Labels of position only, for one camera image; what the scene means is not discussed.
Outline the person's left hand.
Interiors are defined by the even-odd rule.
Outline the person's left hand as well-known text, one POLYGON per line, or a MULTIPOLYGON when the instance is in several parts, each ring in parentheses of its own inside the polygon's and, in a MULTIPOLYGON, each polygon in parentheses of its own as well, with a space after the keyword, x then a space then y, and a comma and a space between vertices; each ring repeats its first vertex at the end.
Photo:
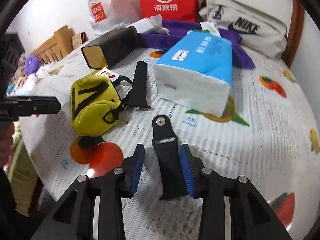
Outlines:
POLYGON ((0 167, 3 167, 12 154, 12 135, 15 132, 15 126, 12 122, 1 122, 0 133, 0 167))

